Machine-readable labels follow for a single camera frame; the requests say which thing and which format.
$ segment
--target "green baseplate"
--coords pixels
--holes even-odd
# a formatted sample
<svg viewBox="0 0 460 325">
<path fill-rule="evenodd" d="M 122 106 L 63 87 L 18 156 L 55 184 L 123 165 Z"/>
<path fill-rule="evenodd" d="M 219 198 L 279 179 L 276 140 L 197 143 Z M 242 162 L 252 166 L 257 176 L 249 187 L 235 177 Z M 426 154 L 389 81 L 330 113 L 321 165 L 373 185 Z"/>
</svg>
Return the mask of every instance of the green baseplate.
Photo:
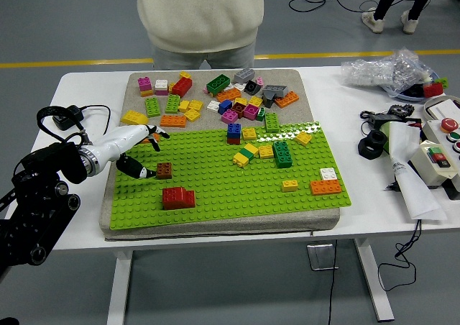
<svg viewBox="0 0 460 325">
<path fill-rule="evenodd" d="M 172 163 L 172 179 L 136 180 L 117 171 L 112 202 L 110 228 L 132 229 L 165 226 L 217 219 L 286 214 L 350 206 L 351 201 L 341 180 L 339 169 L 318 122 L 280 125 L 279 133 L 266 133 L 255 127 L 256 147 L 285 140 L 293 158 L 290 168 L 277 168 L 275 159 L 252 159 L 240 168 L 233 156 L 248 142 L 240 145 L 226 143 L 226 130 L 172 133 L 162 138 L 160 152 L 149 144 L 141 144 L 128 155 L 146 168 L 156 170 L 157 163 Z M 306 145 L 294 141 L 305 131 L 312 135 Z M 310 181 L 320 180 L 321 168 L 334 168 L 342 192 L 327 196 L 312 196 Z M 297 180 L 297 191 L 283 193 L 284 180 Z M 196 207 L 163 210 L 162 189 L 185 187 L 195 191 Z"/>
</svg>

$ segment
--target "yellow floor line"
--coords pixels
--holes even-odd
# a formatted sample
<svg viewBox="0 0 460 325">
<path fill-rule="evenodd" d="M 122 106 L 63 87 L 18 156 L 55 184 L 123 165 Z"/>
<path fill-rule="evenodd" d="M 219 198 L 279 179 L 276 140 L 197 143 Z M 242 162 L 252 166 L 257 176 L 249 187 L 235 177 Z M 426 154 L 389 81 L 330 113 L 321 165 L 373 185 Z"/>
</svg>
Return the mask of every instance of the yellow floor line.
<svg viewBox="0 0 460 325">
<path fill-rule="evenodd" d="M 418 55 L 458 55 L 460 50 L 415 50 Z M 255 60 L 276 59 L 315 59 L 315 58 L 362 58 L 385 57 L 392 51 L 381 52 L 328 52 L 328 53 L 289 53 L 289 54 L 261 54 L 255 55 Z M 61 66 L 85 65 L 121 65 L 121 64 L 151 64 L 152 58 L 142 59 L 102 59 L 102 60 L 67 60 L 67 61 L 42 61 L 31 63 L 0 63 L 0 68 L 54 68 Z"/>
</svg>

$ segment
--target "white sneaker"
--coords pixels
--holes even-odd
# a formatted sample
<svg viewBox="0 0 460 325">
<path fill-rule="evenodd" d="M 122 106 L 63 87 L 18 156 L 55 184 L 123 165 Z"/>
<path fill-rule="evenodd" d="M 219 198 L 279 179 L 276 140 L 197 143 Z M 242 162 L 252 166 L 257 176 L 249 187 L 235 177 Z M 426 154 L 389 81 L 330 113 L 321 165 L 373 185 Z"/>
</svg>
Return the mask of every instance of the white sneaker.
<svg viewBox="0 0 460 325">
<path fill-rule="evenodd" d="M 409 19 L 409 10 L 404 11 L 401 16 L 401 22 L 404 24 L 403 32 L 413 34 L 418 24 L 418 19 Z"/>
<path fill-rule="evenodd" d="M 363 12 L 361 15 L 362 22 L 372 30 L 374 34 L 381 34 L 385 24 L 384 19 L 374 19 L 375 7 L 371 7 L 368 12 Z"/>
</svg>

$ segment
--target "white sweater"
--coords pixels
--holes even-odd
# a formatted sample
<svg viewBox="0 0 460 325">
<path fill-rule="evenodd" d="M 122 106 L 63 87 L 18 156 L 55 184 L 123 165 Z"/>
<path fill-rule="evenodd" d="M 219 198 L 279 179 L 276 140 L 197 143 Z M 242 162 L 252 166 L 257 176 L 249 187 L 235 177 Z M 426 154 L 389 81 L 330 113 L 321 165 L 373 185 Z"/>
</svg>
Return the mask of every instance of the white sweater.
<svg viewBox="0 0 460 325">
<path fill-rule="evenodd" d="M 152 44 L 170 52 L 216 52 L 253 43 L 264 0 L 137 0 Z"/>
</svg>

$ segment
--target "gray floor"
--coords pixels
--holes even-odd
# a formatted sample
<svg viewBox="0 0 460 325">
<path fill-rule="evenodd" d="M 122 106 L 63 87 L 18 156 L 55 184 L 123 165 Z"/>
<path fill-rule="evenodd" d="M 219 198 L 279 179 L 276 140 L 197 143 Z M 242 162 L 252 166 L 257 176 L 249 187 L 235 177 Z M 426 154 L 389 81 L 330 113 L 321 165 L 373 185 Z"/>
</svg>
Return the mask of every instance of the gray floor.
<svg viewBox="0 0 460 325">
<path fill-rule="evenodd" d="M 340 1 L 359 10 L 366 0 Z M 410 6 L 406 1 L 392 7 L 385 31 L 374 35 L 359 14 L 342 9 L 336 0 L 304 14 L 291 11 L 288 0 L 265 0 L 256 54 L 460 48 L 459 0 L 432 0 L 413 36 L 404 35 L 399 22 Z M 299 3 L 295 7 L 308 8 Z M 0 0 L 0 66 L 149 57 L 136 0 Z M 448 78 L 449 94 L 460 96 L 458 53 L 420 59 Z M 256 66 L 340 65 L 350 60 L 356 58 L 257 60 Z M 149 68 L 0 68 L 0 195 L 12 188 L 13 168 L 31 150 L 38 132 L 35 115 L 49 104 L 63 75 Z M 377 261 L 390 261 L 394 244 L 405 240 L 374 239 Z M 425 233 L 411 249 L 408 257 L 417 266 L 417 283 L 389 292 L 396 324 L 456 324 L 459 243 L 458 233 Z M 21 324 L 105 324 L 114 263 L 109 253 L 56 252 L 40 267 L 15 267 L 0 285 L 0 318 L 14 316 Z M 332 324 L 376 324 L 352 241 L 339 241 L 337 264 Z M 401 270 L 382 274 L 387 285 L 411 277 Z M 139 252 L 126 324 L 327 324 L 330 284 L 330 272 L 310 270 L 304 242 Z"/>
</svg>

